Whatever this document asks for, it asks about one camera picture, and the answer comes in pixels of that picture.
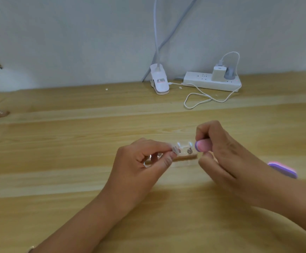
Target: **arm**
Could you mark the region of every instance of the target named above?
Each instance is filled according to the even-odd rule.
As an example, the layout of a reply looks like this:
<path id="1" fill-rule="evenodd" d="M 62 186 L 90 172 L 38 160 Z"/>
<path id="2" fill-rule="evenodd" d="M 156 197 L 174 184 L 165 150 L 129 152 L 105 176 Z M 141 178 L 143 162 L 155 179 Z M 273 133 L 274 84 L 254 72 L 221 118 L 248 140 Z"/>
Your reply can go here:
<path id="1" fill-rule="evenodd" d="M 246 203 L 281 214 L 306 230 L 306 183 L 270 168 L 236 140 L 218 121 L 197 127 L 196 140 L 210 138 L 213 155 L 199 159 L 202 169 Z"/>
<path id="2" fill-rule="evenodd" d="M 157 160 L 157 153 L 164 153 Z M 143 162 L 152 154 L 153 164 Z M 110 177 L 100 194 L 32 253 L 90 253 L 114 225 L 139 204 L 172 164 L 167 143 L 139 139 L 117 151 Z"/>

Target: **wooden table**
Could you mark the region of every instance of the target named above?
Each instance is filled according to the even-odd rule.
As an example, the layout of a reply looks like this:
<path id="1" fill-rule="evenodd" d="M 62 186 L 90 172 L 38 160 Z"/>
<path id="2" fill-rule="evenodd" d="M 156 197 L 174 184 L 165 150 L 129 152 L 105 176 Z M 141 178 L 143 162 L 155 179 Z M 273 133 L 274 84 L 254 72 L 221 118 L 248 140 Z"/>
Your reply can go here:
<path id="1" fill-rule="evenodd" d="M 183 101 L 196 89 L 176 85 L 164 96 L 149 83 L 10 94 L 0 103 L 11 111 L 0 119 L 0 253 L 37 245 L 96 196 L 119 146 L 140 137 L 193 140 L 196 126 L 213 119 L 261 159 L 285 163 L 306 181 L 306 72 L 241 79 L 226 103 L 194 110 Z M 169 168 L 96 252 L 301 253 L 306 232 L 223 192 L 187 160 Z"/>

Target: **label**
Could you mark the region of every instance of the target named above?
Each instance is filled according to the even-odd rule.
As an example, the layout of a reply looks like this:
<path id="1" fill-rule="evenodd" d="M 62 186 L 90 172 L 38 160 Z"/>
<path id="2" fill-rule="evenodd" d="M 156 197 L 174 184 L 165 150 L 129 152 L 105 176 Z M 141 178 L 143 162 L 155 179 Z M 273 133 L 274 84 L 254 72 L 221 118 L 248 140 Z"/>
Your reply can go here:
<path id="1" fill-rule="evenodd" d="M 164 83 L 164 82 L 165 82 L 164 78 L 156 80 L 156 83 Z"/>

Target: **power strip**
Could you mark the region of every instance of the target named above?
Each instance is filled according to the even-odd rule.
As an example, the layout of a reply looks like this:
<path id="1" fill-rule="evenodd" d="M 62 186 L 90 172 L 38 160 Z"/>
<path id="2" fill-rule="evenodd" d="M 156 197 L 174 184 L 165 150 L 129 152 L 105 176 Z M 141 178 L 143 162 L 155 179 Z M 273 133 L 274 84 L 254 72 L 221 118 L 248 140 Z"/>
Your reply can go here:
<path id="1" fill-rule="evenodd" d="M 224 90 L 224 91 L 235 91 L 241 87 L 241 81 L 239 76 L 235 76 L 234 80 L 227 80 L 224 82 L 216 82 L 212 80 L 211 73 L 197 73 L 187 72 L 182 84 L 191 83 L 199 88 L 213 89 L 213 90 Z"/>

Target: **person's left hand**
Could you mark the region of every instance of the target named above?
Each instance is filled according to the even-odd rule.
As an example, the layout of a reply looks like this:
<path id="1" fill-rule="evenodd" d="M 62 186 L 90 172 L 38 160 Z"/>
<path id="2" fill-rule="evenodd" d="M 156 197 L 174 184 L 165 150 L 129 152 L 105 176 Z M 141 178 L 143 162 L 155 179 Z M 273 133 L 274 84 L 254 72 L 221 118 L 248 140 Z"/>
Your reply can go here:
<path id="1" fill-rule="evenodd" d="M 158 153 L 163 153 L 159 160 Z M 143 163 L 150 155 L 152 164 L 146 168 Z M 170 144 L 145 138 L 120 147 L 98 198 L 102 197 L 116 214 L 127 215 L 146 197 L 175 157 Z"/>

